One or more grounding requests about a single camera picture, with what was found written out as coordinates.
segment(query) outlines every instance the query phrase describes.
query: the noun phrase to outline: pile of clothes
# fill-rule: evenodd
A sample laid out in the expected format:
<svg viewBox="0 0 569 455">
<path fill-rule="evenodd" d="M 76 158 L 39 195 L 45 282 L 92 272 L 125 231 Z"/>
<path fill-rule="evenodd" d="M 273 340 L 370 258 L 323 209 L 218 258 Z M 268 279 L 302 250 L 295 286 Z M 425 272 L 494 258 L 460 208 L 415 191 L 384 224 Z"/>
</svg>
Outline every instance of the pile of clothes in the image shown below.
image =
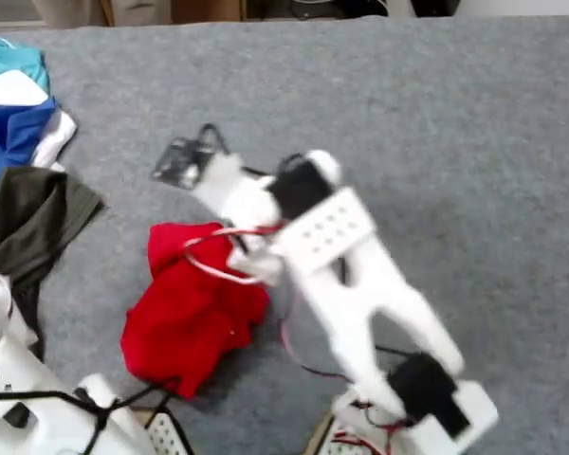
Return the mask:
<svg viewBox="0 0 569 455">
<path fill-rule="evenodd" d="M 101 199 L 57 162 L 76 124 L 50 95 L 39 49 L 0 39 L 0 274 L 9 277 L 23 319 L 38 336 L 39 284 L 60 253 L 101 208 Z M 154 281 L 127 314 L 121 348 L 128 370 L 153 382 L 184 378 L 192 398 L 226 353 L 251 342 L 269 297 L 259 285 L 215 278 L 182 257 L 181 246 L 218 224 L 152 227 L 148 259 Z M 194 249 L 199 261 L 229 270 L 231 242 L 216 237 Z M 24 409 L 9 416 L 17 426 Z"/>
<path fill-rule="evenodd" d="M 75 132 L 50 96 L 42 51 L 0 38 L 0 274 L 38 334 L 38 286 L 101 208 L 57 162 Z M 42 350 L 40 343 L 39 357 Z"/>
</svg>

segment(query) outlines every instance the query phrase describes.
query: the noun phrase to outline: mounting plate with holes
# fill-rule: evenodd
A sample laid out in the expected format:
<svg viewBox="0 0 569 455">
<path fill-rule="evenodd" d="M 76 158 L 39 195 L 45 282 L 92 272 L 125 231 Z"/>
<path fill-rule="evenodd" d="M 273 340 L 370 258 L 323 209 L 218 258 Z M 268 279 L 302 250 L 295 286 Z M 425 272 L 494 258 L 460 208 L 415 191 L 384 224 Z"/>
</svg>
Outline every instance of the mounting plate with holes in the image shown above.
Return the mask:
<svg viewBox="0 0 569 455">
<path fill-rule="evenodd" d="M 169 412 L 160 412 L 148 426 L 156 455 L 193 455 L 183 430 Z"/>
</svg>

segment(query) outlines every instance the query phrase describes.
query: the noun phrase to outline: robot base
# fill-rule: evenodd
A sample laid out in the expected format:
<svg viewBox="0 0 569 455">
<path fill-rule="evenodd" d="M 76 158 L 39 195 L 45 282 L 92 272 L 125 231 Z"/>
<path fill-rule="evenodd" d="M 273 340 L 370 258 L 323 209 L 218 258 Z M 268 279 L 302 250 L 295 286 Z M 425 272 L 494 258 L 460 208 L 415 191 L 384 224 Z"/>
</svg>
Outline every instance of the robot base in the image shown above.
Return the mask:
<svg viewBox="0 0 569 455">
<path fill-rule="evenodd" d="M 331 442 L 339 431 L 346 431 L 358 437 L 382 455 L 463 454 L 497 423 L 499 416 L 495 405 L 479 384 L 460 381 L 457 387 L 453 400 L 468 418 L 470 425 L 455 439 L 449 437 L 434 417 L 428 416 L 416 425 L 394 433 L 390 438 L 388 452 L 386 431 L 368 422 L 366 410 L 350 406 L 358 399 L 356 392 L 350 390 L 335 401 L 333 405 L 335 419 L 317 455 L 334 453 L 366 455 L 367 448 Z M 371 413 L 373 422 L 385 422 L 386 418 L 383 412 Z"/>
<path fill-rule="evenodd" d="M 79 386 L 85 398 L 109 407 L 117 396 L 98 374 Z M 61 391 L 65 385 L 10 332 L 0 339 L 0 393 Z M 12 427 L 5 415 L 17 403 L 33 415 L 25 428 Z M 0 400 L 0 455 L 72 455 L 83 453 L 95 429 L 95 416 L 59 398 Z M 146 430 L 135 414 L 110 414 L 92 455 L 189 455 L 189 446 L 168 414 L 159 414 Z"/>
</svg>

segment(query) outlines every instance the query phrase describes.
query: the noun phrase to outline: clothing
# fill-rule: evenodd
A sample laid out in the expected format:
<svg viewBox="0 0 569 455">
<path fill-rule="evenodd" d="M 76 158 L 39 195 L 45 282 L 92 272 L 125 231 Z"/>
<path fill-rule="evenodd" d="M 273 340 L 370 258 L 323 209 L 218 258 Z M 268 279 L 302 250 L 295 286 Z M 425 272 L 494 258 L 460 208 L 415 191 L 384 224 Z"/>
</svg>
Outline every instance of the clothing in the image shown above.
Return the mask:
<svg viewBox="0 0 569 455">
<path fill-rule="evenodd" d="M 18 166 L 0 176 L 0 273 L 13 294 L 50 271 L 101 208 L 99 196 L 66 173 Z"/>
<path fill-rule="evenodd" d="M 42 51 L 0 38 L 0 74 L 12 69 L 24 72 L 46 93 L 50 93 Z"/>
<path fill-rule="evenodd" d="M 0 106 L 0 172 L 31 162 L 56 109 L 53 98 L 37 106 Z"/>
<path fill-rule="evenodd" d="M 217 223 L 153 226 L 148 260 L 154 281 L 127 312 L 120 346 L 129 372 L 155 382 L 179 376 L 176 392 L 192 398 L 219 358 L 251 342 L 269 297 L 258 285 L 216 278 L 182 259 L 182 246 L 221 228 Z M 219 270 L 232 246 L 215 237 L 193 247 L 195 259 Z"/>
<path fill-rule="evenodd" d="M 51 28 L 162 26 L 171 23 L 170 0 L 33 0 Z"/>
<path fill-rule="evenodd" d="M 19 70 L 0 75 L 0 105 L 33 106 L 48 99 L 45 91 Z M 74 120 L 58 108 L 43 131 L 42 139 L 33 153 L 31 164 L 41 168 L 56 168 L 57 156 L 76 133 Z"/>
</svg>

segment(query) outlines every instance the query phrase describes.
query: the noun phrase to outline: perforated white plate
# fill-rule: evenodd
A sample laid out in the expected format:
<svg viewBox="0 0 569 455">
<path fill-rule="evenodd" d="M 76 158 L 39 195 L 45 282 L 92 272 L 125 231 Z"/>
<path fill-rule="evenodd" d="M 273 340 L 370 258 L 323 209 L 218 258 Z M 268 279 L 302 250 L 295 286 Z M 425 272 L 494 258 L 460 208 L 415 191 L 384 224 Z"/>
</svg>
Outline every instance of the perforated white plate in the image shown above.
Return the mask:
<svg viewBox="0 0 569 455">
<path fill-rule="evenodd" d="M 193 455 L 179 437 L 168 414 L 158 414 L 148 428 L 148 432 L 156 455 Z"/>
<path fill-rule="evenodd" d="M 322 446 L 317 448 L 315 455 L 371 455 L 371 450 L 367 447 L 334 443 L 333 435 L 338 431 L 345 431 L 345 428 L 337 420 L 333 419 L 329 429 L 326 431 Z"/>
</svg>

